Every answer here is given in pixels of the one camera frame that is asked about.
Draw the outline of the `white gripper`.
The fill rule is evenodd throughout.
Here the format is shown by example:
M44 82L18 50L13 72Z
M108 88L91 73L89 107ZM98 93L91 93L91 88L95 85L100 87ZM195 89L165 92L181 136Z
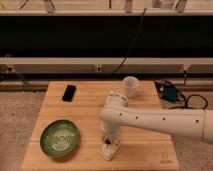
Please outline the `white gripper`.
M120 135L120 127L115 124L107 122L101 123L102 140L105 143L106 139L110 139L111 143L114 143Z

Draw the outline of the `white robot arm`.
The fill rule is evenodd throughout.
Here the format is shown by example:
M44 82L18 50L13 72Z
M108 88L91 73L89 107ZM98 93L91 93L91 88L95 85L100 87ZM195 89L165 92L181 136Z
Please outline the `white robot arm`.
M116 134L121 126L128 126L213 144L213 110L137 109L128 107L127 103L127 98L120 94L107 97L100 111L107 134Z

